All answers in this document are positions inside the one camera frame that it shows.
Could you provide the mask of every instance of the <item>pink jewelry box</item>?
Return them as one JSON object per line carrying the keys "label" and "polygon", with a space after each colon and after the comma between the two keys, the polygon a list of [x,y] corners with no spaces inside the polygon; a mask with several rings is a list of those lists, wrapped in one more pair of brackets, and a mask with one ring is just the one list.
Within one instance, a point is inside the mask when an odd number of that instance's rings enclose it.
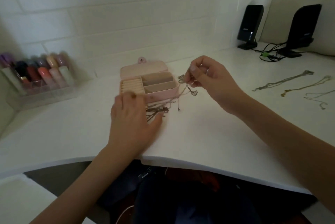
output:
{"label": "pink jewelry box", "polygon": [[120,76],[120,93],[144,94],[146,103],[178,96],[180,84],[163,61],[147,62],[140,57],[137,64],[121,68]]}

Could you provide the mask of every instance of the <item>hand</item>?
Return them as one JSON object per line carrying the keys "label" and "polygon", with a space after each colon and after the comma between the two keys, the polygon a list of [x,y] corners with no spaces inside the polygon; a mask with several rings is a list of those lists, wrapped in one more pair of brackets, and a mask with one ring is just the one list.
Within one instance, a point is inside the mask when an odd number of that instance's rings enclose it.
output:
{"label": "hand", "polygon": [[227,69],[206,56],[191,62],[184,82],[192,87],[203,87],[208,94],[227,112],[233,114],[234,107],[247,95],[241,90]]}
{"label": "hand", "polygon": [[157,114],[148,124],[145,109],[143,95],[127,92],[116,96],[111,108],[108,145],[134,154],[134,157],[143,153],[154,142],[162,123],[162,115]]}

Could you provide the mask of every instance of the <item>right hand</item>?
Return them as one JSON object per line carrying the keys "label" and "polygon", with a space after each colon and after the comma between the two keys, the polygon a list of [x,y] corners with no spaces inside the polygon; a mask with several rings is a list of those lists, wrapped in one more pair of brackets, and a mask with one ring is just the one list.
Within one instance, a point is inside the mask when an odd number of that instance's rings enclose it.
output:
{"label": "right hand", "polygon": [[241,99],[247,97],[222,64],[204,55],[191,62],[183,80],[192,87],[206,89],[231,114],[234,113],[234,107],[241,103]]}

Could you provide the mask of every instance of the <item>dark pants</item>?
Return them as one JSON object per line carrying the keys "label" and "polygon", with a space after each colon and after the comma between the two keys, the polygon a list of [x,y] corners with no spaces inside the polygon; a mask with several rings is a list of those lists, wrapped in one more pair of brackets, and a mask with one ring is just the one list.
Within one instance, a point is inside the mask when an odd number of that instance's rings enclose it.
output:
{"label": "dark pants", "polygon": [[163,175],[143,181],[134,224],[259,224],[251,203],[234,185],[213,192],[200,182],[179,183]]}

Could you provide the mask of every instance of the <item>speaker stand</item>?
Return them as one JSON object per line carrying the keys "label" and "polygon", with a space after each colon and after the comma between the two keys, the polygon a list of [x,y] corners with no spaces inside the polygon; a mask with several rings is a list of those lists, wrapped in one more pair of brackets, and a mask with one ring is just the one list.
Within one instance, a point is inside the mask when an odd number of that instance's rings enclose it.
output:
{"label": "speaker stand", "polygon": [[290,49],[287,49],[287,48],[279,49],[278,54],[283,55],[284,57],[288,57],[288,58],[295,58],[295,57],[300,57],[301,56],[300,53],[294,52],[294,51],[292,51]]}
{"label": "speaker stand", "polygon": [[241,44],[237,47],[243,50],[249,50],[249,49],[257,48],[257,46],[258,44],[256,41],[247,41],[245,44]]}

